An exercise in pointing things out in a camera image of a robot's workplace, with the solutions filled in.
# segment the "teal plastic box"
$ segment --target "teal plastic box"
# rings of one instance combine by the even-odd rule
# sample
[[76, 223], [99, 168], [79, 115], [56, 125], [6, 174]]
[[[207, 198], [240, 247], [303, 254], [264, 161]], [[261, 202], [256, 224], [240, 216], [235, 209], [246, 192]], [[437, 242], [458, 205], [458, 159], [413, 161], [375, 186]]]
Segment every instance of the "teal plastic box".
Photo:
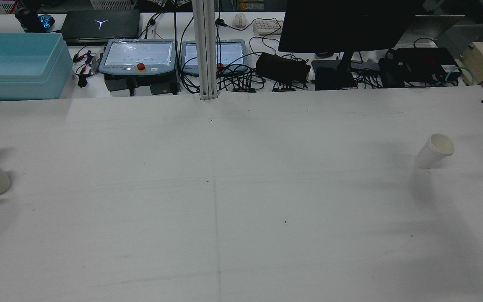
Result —
[[0, 33], [0, 101], [59, 98], [72, 65], [60, 33]]

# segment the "computer mouse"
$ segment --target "computer mouse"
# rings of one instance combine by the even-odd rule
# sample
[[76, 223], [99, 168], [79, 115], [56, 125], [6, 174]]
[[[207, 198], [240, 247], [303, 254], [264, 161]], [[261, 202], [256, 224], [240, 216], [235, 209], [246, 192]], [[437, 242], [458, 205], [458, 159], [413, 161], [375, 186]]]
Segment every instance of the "computer mouse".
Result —
[[247, 26], [247, 17], [242, 13], [237, 13], [234, 16], [234, 26], [239, 29], [244, 29]]

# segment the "black laptop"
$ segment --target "black laptop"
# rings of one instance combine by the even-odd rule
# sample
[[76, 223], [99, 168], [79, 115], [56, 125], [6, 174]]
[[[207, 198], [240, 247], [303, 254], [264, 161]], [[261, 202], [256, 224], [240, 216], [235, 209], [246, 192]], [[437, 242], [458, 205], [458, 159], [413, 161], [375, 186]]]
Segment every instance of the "black laptop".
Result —
[[139, 10], [69, 11], [61, 28], [68, 45], [102, 45], [139, 35]]

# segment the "keyboard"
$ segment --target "keyboard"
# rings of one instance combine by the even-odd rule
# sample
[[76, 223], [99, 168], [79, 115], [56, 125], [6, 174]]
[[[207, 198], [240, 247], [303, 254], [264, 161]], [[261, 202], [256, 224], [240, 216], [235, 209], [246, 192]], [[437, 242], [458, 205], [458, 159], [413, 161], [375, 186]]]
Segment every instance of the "keyboard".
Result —
[[255, 20], [253, 31], [255, 36], [280, 35], [282, 32], [283, 20]]

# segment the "wooden block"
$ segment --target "wooden block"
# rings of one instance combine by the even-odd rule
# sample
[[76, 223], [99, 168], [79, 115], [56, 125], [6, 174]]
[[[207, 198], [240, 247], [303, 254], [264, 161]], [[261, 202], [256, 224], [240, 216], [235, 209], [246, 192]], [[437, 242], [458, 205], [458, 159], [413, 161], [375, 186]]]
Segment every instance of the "wooden block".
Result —
[[472, 49], [467, 48], [461, 62], [475, 73], [479, 83], [483, 81], [483, 42], [472, 42], [471, 45]]

